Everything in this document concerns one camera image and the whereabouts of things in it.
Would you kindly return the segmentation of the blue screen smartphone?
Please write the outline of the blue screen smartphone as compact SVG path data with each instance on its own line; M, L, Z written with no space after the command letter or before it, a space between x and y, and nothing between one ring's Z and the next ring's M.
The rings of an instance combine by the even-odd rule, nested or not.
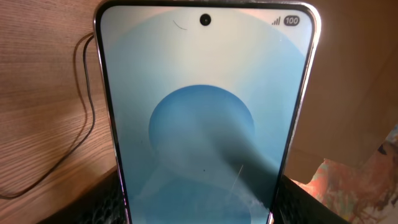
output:
M268 223L320 37L297 1L105 1L94 15L131 224Z

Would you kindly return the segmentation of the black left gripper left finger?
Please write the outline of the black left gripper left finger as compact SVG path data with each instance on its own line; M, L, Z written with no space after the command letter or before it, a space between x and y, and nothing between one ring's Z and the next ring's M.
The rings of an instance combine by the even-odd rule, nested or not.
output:
M99 183L89 189L80 198L39 222L39 224L62 223L126 223L123 193L115 167L107 172Z

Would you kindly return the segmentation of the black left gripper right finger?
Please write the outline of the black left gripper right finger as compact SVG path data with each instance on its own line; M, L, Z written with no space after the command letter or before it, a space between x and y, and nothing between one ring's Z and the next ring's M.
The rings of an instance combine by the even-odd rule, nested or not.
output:
M275 224L349 224L283 176L275 199Z

